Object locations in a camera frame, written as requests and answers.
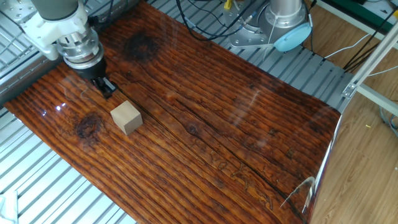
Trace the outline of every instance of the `white cable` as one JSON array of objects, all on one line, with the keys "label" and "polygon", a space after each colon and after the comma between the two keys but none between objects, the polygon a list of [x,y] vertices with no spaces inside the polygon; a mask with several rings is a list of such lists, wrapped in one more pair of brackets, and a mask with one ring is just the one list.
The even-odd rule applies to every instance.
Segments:
[{"label": "white cable", "polygon": [[368,75],[368,76],[378,75],[378,74],[381,74],[381,73],[384,73],[384,72],[391,71],[391,70],[396,69],[396,68],[398,68],[398,65],[395,66],[395,67],[389,68],[389,69],[387,69],[387,70],[381,71],[381,72],[377,72],[377,73],[370,74],[370,75]]},{"label": "white cable", "polygon": [[349,47],[345,47],[345,48],[343,48],[343,49],[340,49],[340,50],[336,51],[335,53],[332,53],[332,54],[326,56],[325,58],[328,58],[328,57],[330,57],[330,56],[332,56],[332,55],[334,55],[334,54],[337,54],[338,52],[341,52],[342,50],[346,50],[346,49],[350,49],[350,48],[355,47],[357,44],[359,44],[363,39],[365,39],[365,38],[366,38],[367,36],[369,36],[369,35],[370,35],[370,34],[366,34],[364,37],[362,37],[362,38],[361,38],[357,43],[355,43],[354,45],[349,46]]},{"label": "white cable", "polygon": [[276,25],[276,20],[278,20],[278,16],[275,16],[274,25],[272,26],[272,30],[271,30],[271,33],[269,34],[269,38],[268,38],[268,44],[271,41],[272,33],[274,32],[274,28],[275,28],[275,25]]}]

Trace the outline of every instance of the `black cable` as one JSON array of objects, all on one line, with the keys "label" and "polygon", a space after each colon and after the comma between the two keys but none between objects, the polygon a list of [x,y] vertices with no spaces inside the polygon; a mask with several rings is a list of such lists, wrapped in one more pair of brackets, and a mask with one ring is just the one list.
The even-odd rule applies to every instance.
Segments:
[{"label": "black cable", "polygon": [[190,35],[191,35],[193,38],[195,38],[196,40],[199,40],[199,41],[211,41],[211,40],[217,39],[217,38],[219,38],[219,37],[227,37],[227,36],[229,36],[229,35],[232,35],[232,34],[237,33],[237,31],[239,31],[240,28],[237,29],[236,31],[230,33],[230,34],[225,34],[225,32],[227,32],[232,26],[234,26],[235,23],[242,17],[242,15],[243,15],[243,14],[249,9],[249,7],[254,3],[253,0],[250,0],[249,5],[248,5],[247,7],[245,7],[245,8],[242,10],[242,12],[239,14],[239,16],[238,16],[237,18],[235,18],[235,20],[234,20],[223,32],[221,32],[221,33],[218,34],[218,35],[216,35],[216,34],[209,34],[209,33],[205,32],[204,30],[202,30],[201,28],[199,28],[199,27],[197,27],[197,26],[195,25],[195,28],[197,28],[198,30],[200,30],[200,31],[202,31],[202,32],[204,32],[204,33],[206,33],[206,34],[208,34],[208,35],[211,36],[210,38],[202,39],[202,38],[197,37],[197,36],[192,32],[192,29],[189,27],[188,22],[187,22],[187,20],[186,20],[186,18],[185,18],[185,14],[184,14],[184,12],[183,12],[183,10],[182,10],[180,0],[175,0],[175,2],[177,3],[177,7],[178,7],[178,10],[180,11],[180,14],[181,14],[182,20],[184,21],[185,27],[188,29]]},{"label": "black cable", "polygon": [[[304,7],[305,7],[305,11],[307,12],[308,20],[310,20],[311,19],[310,18],[310,10],[308,8],[308,5],[305,3],[304,0],[303,0],[303,4],[304,4]],[[313,52],[313,28],[312,27],[311,27],[311,51]]]},{"label": "black cable", "polygon": [[373,39],[373,37],[382,29],[383,25],[387,22],[387,20],[394,14],[394,12],[396,12],[396,10],[398,10],[398,6],[396,6],[392,12],[386,17],[386,19],[381,23],[381,25],[374,31],[373,35],[371,36],[371,38],[369,38],[366,43],[360,48],[360,50],[354,55],[354,57],[352,57],[348,63],[343,67],[344,70],[346,70],[350,65],[352,65],[352,61],[356,58],[356,56],[359,55],[359,53],[361,53],[361,51],[367,46],[368,43],[370,43],[370,41]]},{"label": "black cable", "polygon": [[109,6],[108,16],[107,16],[107,18],[106,18],[106,23],[107,23],[107,24],[111,21],[112,8],[113,8],[113,1],[114,1],[114,0],[111,0],[111,5]]},{"label": "black cable", "polygon": [[313,7],[315,7],[315,5],[317,4],[317,0],[313,0],[310,6],[310,11]]},{"label": "black cable", "polygon": [[368,57],[370,56],[370,54],[373,52],[373,50],[378,46],[379,44],[375,44],[373,45],[370,49],[367,49],[367,51],[365,51],[364,53],[362,53],[358,58],[356,58],[355,60],[353,60],[351,62],[351,64],[348,66],[348,68],[345,70],[345,72],[350,72],[355,70],[355,68],[357,68],[359,65],[361,65],[366,59],[368,59]]},{"label": "black cable", "polygon": [[199,9],[199,10],[202,10],[202,11],[204,11],[204,12],[207,12],[207,13],[211,14],[212,16],[214,16],[214,18],[216,18],[216,20],[218,21],[219,24],[221,24],[223,27],[226,27],[226,25],[223,24],[223,23],[218,19],[218,17],[217,17],[214,13],[210,12],[209,10],[199,8],[197,5],[195,5],[193,2],[191,2],[191,0],[187,0],[187,1],[188,1],[192,6],[195,6],[195,8],[197,8],[197,9]]}]

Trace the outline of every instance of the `cable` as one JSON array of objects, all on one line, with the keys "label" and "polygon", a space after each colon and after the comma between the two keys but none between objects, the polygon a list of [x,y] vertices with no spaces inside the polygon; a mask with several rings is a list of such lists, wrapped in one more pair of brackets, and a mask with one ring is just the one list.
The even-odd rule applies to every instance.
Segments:
[{"label": "cable", "polygon": [[211,14],[212,16],[214,16],[214,18],[216,18],[216,20],[218,21],[219,24],[221,24],[223,27],[226,27],[226,25],[223,24],[223,23],[218,19],[218,17],[217,17],[214,13],[210,12],[209,10],[199,8],[197,5],[195,5],[193,2],[191,2],[191,0],[188,0],[188,2],[189,2],[192,6],[195,6],[195,8],[197,8],[197,9],[199,9],[199,10],[202,10],[202,11],[204,11],[204,12],[207,12],[207,13]]},{"label": "cable", "polygon": [[[370,49],[367,49],[364,53],[362,53],[358,58],[356,58],[355,60],[353,60],[351,62],[351,65],[345,70],[345,72],[349,72],[350,70],[352,70],[353,67],[357,66],[357,65],[361,65],[366,59],[368,59],[368,57],[370,56],[370,54],[373,52],[373,50],[378,46],[379,44],[375,44],[373,45]],[[361,58],[365,57],[365,59],[362,61],[360,61],[360,63],[357,63],[355,65],[352,65],[354,63],[356,63],[358,60],[360,60]]]},{"label": "cable", "polygon": [[111,5],[109,6],[109,12],[108,12],[108,16],[106,17],[106,23],[109,23],[111,20],[111,16],[112,16],[112,8],[113,8],[113,1],[111,0]]},{"label": "cable", "polygon": [[307,12],[307,19],[308,19],[308,21],[310,22],[310,25],[311,25],[311,51],[313,52],[313,24],[312,24],[312,18],[311,18],[311,13],[310,13],[310,10],[311,9],[309,9],[308,8],[308,5],[307,5],[307,3],[305,3],[305,1],[303,0],[303,4],[304,4],[304,7],[305,7],[305,11]]},{"label": "cable", "polygon": [[398,129],[392,122],[394,118],[397,118],[395,115],[391,115],[390,119],[387,118],[386,109],[379,106],[379,112],[381,119],[391,128],[394,134],[398,137]]},{"label": "cable", "polygon": [[383,27],[383,25],[387,22],[387,20],[394,14],[394,12],[396,12],[396,10],[398,10],[398,6],[396,6],[392,12],[386,17],[386,19],[383,20],[383,22],[381,23],[381,25],[374,31],[374,33],[372,34],[371,38],[369,38],[366,43],[360,48],[360,50],[354,55],[354,57],[352,57],[348,63],[343,67],[344,70],[346,70],[350,65],[352,65],[352,61],[356,58],[356,56],[358,56],[361,51],[367,46],[368,43],[370,43],[370,41],[373,39],[373,37],[381,30],[381,28]]},{"label": "cable", "polygon": [[396,68],[398,68],[398,65],[395,66],[395,67],[389,68],[389,69],[387,69],[387,70],[381,71],[381,72],[377,72],[377,73],[370,74],[370,75],[368,75],[368,76],[378,75],[378,74],[381,74],[381,73],[384,73],[384,72],[391,71],[391,70],[396,69]]},{"label": "cable", "polygon": [[310,11],[313,7],[315,7],[315,5],[317,4],[317,0],[313,0],[310,6]]},{"label": "cable", "polygon": [[239,14],[239,16],[238,16],[237,18],[235,18],[235,20],[234,20],[228,27],[226,27],[226,29],[225,29],[223,32],[221,32],[221,33],[218,34],[218,35],[206,33],[203,29],[197,27],[195,24],[193,24],[193,23],[191,22],[191,25],[193,25],[195,28],[197,28],[198,30],[200,30],[200,31],[202,31],[202,32],[204,32],[204,33],[206,33],[206,34],[208,34],[208,35],[211,36],[210,38],[202,39],[202,38],[197,37],[197,36],[192,32],[192,29],[189,27],[188,22],[187,22],[187,21],[188,21],[188,20],[187,20],[188,18],[185,16],[185,14],[184,14],[184,12],[183,12],[183,10],[182,10],[180,0],[175,0],[175,2],[176,2],[176,4],[177,4],[178,10],[180,11],[182,20],[184,21],[184,24],[185,24],[185,27],[188,29],[190,35],[191,35],[193,38],[195,38],[196,40],[199,40],[199,41],[211,41],[211,40],[217,39],[217,38],[219,38],[219,37],[227,37],[227,36],[229,36],[229,35],[232,35],[232,34],[237,33],[237,31],[239,31],[240,29],[242,29],[243,26],[240,26],[239,29],[237,29],[236,31],[234,31],[234,32],[232,32],[232,33],[230,33],[230,34],[224,35],[225,32],[226,32],[227,30],[229,30],[232,26],[234,26],[235,23],[242,17],[242,15],[243,15],[243,14],[249,9],[249,7],[254,3],[253,0],[250,0],[249,5],[243,9],[243,11]]},{"label": "cable", "polygon": [[343,51],[343,50],[346,50],[346,49],[350,49],[350,48],[355,47],[357,44],[359,44],[363,39],[365,39],[365,38],[366,38],[367,36],[369,36],[369,35],[370,35],[370,34],[366,34],[364,37],[360,38],[360,40],[357,41],[357,43],[355,43],[354,45],[349,46],[349,47],[345,47],[345,48],[343,48],[343,49],[340,49],[340,50],[336,51],[335,53],[332,53],[332,54],[326,56],[325,58],[331,57],[332,55],[337,54],[338,52],[341,52],[341,51]]}]

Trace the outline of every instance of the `wood knot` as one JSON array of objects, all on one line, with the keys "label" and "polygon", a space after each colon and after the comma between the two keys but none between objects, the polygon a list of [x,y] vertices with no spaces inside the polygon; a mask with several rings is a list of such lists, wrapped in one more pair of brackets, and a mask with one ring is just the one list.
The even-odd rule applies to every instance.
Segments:
[{"label": "wood knot", "polygon": [[159,46],[153,37],[145,32],[138,32],[130,37],[124,45],[124,54],[141,62],[151,60],[157,53]]},{"label": "wood knot", "polygon": [[76,134],[79,138],[86,139],[101,129],[101,123],[102,120],[97,114],[90,113],[76,125]]},{"label": "wood knot", "polygon": [[269,130],[269,134],[271,135],[271,136],[275,136],[275,134],[277,133],[278,131],[277,130],[275,130],[275,129],[271,129],[271,130]]},{"label": "wood knot", "polygon": [[198,130],[197,130],[196,127],[194,127],[193,125],[190,125],[190,126],[189,126],[188,132],[189,132],[190,134],[194,134],[194,135],[198,134]]},{"label": "wood knot", "polygon": [[289,159],[293,158],[293,154],[294,154],[294,149],[290,148],[287,152],[286,152],[286,157],[288,157]]}]

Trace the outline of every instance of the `glossy varnished wood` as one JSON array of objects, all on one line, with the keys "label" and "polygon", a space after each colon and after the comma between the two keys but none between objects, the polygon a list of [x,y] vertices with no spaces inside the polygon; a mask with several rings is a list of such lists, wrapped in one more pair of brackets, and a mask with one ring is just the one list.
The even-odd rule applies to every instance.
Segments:
[{"label": "glossy varnished wood", "polygon": [[[119,89],[65,64],[6,107],[139,223],[302,223],[340,114],[141,2],[101,34]],[[130,100],[125,136],[109,112]]]}]

